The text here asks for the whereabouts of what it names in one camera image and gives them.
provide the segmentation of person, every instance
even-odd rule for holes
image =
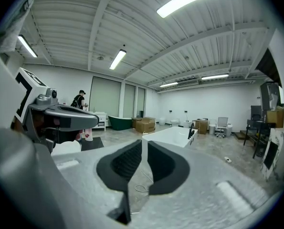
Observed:
[[[88,105],[84,103],[84,90],[80,90],[79,94],[74,98],[71,106],[79,109],[83,109],[83,107],[87,107]]]

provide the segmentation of black table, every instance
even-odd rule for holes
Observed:
[[[261,143],[264,146],[266,146],[267,143],[268,143],[267,140],[261,139],[261,134],[267,134],[267,136],[269,136],[271,128],[275,128],[275,123],[266,123],[264,121],[247,120],[247,130],[246,130],[246,136],[245,136],[245,141],[244,141],[243,145],[245,146],[247,137],[249,137],[251,140],[253,140],[254,144],[256,143],[253,158],[255,157],[255,154],[258,151],[259,144]],[[249,135],[248,134],[249,130],[256,130],[256,133],[258,135],[256,135],[256,136],[255,135]]]

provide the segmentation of black backpack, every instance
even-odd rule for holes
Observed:
[[[75,107],[75,108],[79,108],[79,107],[80,107],[80,106],[78,106],[78,100],[79,100],[80,97],[81,97],[81,96],[79,96],[79,97],[77,98],[77,100],[76,100],[76,97],[74,98],[74,100],[73,100],[73,102],[72,102],[72,104],[71,104],[72,107]]]

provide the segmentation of cable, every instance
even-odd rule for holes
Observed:
[[[145,174],[145,172],[141,169],[141,167],[140,167],[140,170],[141,170],[142,173],[153,183],[153,180],[151,180],[151,178]],[[143,188],[145,189],[145,191],[138,190],[138,189],[137,189],[137,186],[143,187]],[[144,185],[140,185],[140,184],[139,184],[139,185],[135,185],[135,186],[134,186],[134,189],[135,189],[136,191],[140,192],[140,193],[145,193],[145,192],[148,192],[148,191],[149,191],[149,190],[146,189],[146,187],[144,187]]]

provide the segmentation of black faucet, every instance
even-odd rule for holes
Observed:
[[[191,123],[190,129],[189,129],[189,137],[188,137],[188,139],[190,139],[194,135],[194,133],[195,133],[195,131],[192,130],[193,126],[194,126],[194,122]]]

